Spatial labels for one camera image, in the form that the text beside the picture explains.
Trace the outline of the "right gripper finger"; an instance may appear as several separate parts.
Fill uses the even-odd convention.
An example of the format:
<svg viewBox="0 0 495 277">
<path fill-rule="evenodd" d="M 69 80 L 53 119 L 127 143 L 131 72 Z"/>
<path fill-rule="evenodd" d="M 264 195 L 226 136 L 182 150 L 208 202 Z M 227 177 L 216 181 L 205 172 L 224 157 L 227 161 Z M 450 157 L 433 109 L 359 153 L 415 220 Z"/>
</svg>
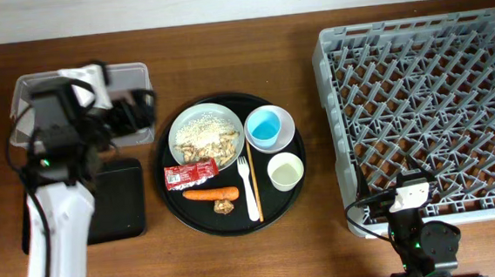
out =
<svg viewBox="0 0 495 277">
<path fill-rule="evenodd" d="M 427 183 L 437 181 L 437 177 L 432 172 L 425 170 L 411 155 L 407 155 L 405 161 L 408 166 L 404 175 L 406 180 L 424 179 Z"/>
<path fill-rule="evenodd" d="M 369 185 L 367 183 L 366 178 L 363 175 L 362 167 L 360 167 L 359 165 L 355 165 L 355 172 L 356 172 L 356 180 L 357 180 L 356 199 L 361 203 L 363 203 L 366 202 L 369 199 L 369 196 L 371 195 Z"/>
</svg>

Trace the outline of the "grey plate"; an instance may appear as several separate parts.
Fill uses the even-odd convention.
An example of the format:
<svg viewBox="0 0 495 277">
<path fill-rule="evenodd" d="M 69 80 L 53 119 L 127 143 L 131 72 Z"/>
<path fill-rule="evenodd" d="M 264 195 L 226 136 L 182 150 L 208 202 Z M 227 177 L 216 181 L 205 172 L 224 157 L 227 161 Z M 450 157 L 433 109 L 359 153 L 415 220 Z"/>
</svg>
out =
<svg viewBox="0 0 495 277">
<path fill-rule="evenodd" d="M 178 152 L 175 150 L 175 138 L 176 135 L 175 133 L 183 126 L 187 121 L 190 121 L 191 119 L 197 119 L 203 116 L 203 114 L 210 114 L 219 118 L 223 118 L 225 120 L 228 120 L 230 123 L 234 124 L 235 132 L 238 132 L 240 135 L 239 137 L 234 141 L 236 145 L 236 154 L 234 155 L 234 158 L 231 159 L 227 164 L 224 166 L 219 166 L 218 170 L 223 171 L 227 169 L 229 166 L 231 166 L 235 160 L 241 155 L 242 150 L 244 148 L 245 144 L 245 133 L 243 132 L 243 124 L 240 121 L 239 117 L 236 115 L 236 113 L 232 110 L 230 110 L 228 107 L 220 105 L 220 104 L 213 104 L 213 103 L 202 103 L 202 104 L 197 104 L 197 105 L 192 105 L 190 108 L 185 109 L 178 117 L 173 121 L 172 125 L 170 126 L 169 133 L 168 133 L 168 148 L 173 156 L 173 159 L 179 164 L 179 165 L 189 165 L 184 159 L 183 159 L 183 154 L 182 152 Z"/>
</svg>

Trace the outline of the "red snack wrapper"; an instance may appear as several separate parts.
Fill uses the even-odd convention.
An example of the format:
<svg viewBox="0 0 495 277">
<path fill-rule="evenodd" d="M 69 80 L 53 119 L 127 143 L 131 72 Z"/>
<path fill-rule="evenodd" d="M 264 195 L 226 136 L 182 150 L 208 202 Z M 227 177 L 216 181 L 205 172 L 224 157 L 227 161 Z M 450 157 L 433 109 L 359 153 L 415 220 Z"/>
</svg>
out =
<svg viewBox="0 0 495 277">
<path fill-rule="evenodd" d="M 167 190 L 180 191 L 205 183 L 219 174 L 214 159 L 164 169 Z"/>
</svg>

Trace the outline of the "pile of peanut shells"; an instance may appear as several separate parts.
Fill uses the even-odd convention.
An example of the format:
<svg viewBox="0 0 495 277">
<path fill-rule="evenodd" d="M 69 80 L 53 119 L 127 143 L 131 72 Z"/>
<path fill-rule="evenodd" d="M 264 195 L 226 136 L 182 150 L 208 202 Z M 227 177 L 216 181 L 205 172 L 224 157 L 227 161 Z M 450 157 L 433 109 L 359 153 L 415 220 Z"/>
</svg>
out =
<svg viewBox="0 0 495 277">
<path fill-rule="evenodd" d="M 180 143 L 175 150 L 182 152 L 188 164 L 213 159 L 217 166 L 224 166 L 237 152 L 234 141 L 239 135 L 238 132 L 209 133 Z"/>
</svg>

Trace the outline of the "orange carrot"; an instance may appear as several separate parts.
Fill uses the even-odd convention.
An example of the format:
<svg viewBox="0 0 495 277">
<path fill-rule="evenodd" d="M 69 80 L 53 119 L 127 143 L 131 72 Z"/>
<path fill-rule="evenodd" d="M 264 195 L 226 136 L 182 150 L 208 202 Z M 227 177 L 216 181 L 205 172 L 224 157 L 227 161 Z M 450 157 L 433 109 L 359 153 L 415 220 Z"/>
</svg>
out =
<svg viewBox="0 0 495 277">
<path fill-rule="evenodd" d="M 240 197 L 239 190 L 235 186 L 221 187 L 218 189 L 184 191 L 182 193 L 182 196 L 192 201 L 217 201 L 219 199 L 231 201 L 236 200 Z"/>
</svg>

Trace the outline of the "brown walnut piece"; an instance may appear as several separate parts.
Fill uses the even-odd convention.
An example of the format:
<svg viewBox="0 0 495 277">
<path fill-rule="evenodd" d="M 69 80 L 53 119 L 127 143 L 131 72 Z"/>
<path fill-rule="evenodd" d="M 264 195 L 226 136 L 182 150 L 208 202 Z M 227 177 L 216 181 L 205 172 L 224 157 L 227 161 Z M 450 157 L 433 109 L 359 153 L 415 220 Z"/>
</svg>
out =
<svg viewBox="0 0 495 277">
<path fill-rule="evenodd" d="M 218 199 L 214 202 L 214 211 L 221 214 L 230 214 L 234 210 L 234 204 L 228 199 Z"/>
</svg>

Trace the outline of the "pile of white rice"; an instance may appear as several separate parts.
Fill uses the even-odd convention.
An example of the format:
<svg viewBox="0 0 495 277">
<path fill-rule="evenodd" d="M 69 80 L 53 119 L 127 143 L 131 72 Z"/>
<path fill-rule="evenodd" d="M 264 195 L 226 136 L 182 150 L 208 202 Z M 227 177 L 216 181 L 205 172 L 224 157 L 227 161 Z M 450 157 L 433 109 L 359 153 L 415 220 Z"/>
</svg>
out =
<svg viewBox="0 0 495 277">
<path fill-rule="evenodd" d="M 179 128 L 175 133 L 175 144 L 202 148 L 209 144 L 217 144 L 221 135 L 234 133 L 234 131 L 234 124 L 228 120 L 203 114 L 200 118 L 187 121 Z"/>
</svg>

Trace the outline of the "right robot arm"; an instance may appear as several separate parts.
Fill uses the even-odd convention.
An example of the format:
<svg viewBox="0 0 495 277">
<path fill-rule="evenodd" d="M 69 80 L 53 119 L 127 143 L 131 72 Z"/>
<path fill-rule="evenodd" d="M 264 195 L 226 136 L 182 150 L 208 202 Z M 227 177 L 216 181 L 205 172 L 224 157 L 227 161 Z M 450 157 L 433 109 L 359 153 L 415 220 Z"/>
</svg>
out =
<svg viewBox="0 0 495 277">
<path fill-rule="evenodd" d="M 357 200 L 371 218 L 387 220 L 387 241 L 399 255 L 403 271 L 390 277 L 452 277 L 458 267 L 460 229 L 446 222 L 423 221 L 420 213 L 431 202 L 437 177 L 408 156 L 396 184 L 371 193 L 360 166 L 356 167 Z"/>
</svg>

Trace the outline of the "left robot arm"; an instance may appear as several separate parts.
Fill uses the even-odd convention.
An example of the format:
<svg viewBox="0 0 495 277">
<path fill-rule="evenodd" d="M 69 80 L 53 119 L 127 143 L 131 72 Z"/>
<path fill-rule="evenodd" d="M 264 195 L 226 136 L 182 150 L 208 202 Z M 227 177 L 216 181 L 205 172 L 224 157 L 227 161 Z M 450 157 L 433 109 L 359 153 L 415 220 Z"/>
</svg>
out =
<svg viewBox="0 0 495 277">
<path fill-rule="evenodd" d="M 33 85 L 23 113 L 34 115 L 22 166 L 10 164 L 30 215 L 27 277 L 86 277 L 101 152 L 114 139 L 153 126 L 155 93 L 110 93 L 103 62 L 64 68 Z"/>
</svg>

